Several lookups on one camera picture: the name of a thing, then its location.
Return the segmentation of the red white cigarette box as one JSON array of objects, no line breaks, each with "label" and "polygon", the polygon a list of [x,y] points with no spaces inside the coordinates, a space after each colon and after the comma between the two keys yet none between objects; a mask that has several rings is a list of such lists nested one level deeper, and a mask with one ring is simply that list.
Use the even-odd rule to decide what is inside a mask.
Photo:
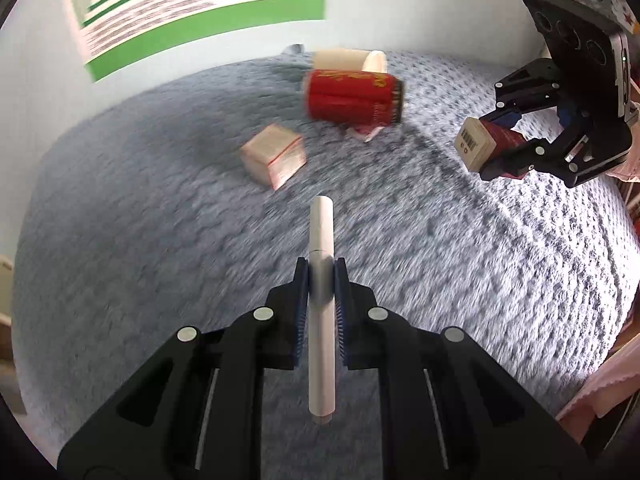
[{"label": "red white cigarette box", "polygon": [[486,162],[525,143],[521,133],[474,117],[465,119],[454,139],[465,168],[474,174],[479,174]]}]

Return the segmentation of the white paper tube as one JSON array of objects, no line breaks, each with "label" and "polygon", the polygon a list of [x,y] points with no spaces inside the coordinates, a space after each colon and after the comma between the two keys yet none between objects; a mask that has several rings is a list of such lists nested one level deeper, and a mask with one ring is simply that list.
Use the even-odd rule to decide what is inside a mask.
[{"label": "white paper tube", "polygon": [[335,412],[335,300],[333,202],[312,200],[309,223],[308,408],[318,425]]}]

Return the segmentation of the red tin can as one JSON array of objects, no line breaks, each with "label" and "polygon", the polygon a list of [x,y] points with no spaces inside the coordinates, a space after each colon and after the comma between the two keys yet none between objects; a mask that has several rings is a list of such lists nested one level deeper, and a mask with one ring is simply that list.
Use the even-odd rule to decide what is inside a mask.
[{"label": "red tin can", "polygon": [[303,96],[314,120],[387,127],[401,122],[405,85],[386,73],[312,70],[304,79]]}]

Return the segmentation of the beige paper cup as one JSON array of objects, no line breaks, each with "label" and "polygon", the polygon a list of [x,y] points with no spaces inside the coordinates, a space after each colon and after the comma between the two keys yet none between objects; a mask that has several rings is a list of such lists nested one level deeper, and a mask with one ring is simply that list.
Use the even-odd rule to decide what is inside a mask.
[{"label": "beige paper cup", "polygon": [[315,70],[386,73],[387,58],[380,50],[334,48],[317,51],[312,57],[312,67]]}]

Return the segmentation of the small pink wrapper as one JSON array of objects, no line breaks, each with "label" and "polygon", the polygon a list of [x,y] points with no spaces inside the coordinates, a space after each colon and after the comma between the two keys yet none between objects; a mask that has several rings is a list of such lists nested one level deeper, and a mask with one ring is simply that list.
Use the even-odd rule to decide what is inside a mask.
[{"label": "small pink wrapper", "polygon": [[372,139],[374,139],[381,131],[383,127],[375,127],[375,126],[351,126],[346,129],[346,133],[349,136],[352,136],[354,139],[363,142],[369,143]]}]

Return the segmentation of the beige packet red band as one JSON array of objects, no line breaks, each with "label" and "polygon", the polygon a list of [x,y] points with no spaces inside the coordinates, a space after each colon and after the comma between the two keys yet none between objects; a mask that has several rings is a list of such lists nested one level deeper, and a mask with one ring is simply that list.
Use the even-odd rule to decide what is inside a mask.
[{"label": "beige packet red band", "polygon": [[306,164],[300,133],[271,124],[240,148],[245,169],[259,183],[277,191]]}]

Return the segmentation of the green white wall poster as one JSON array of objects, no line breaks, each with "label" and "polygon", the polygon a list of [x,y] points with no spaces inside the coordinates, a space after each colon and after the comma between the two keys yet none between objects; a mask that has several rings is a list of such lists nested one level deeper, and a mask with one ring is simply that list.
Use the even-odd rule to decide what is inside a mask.
[{"label": "green white wall poster", "polygon": [[326,0],[64,1],[93,80],[191,41],[326,15]]}]

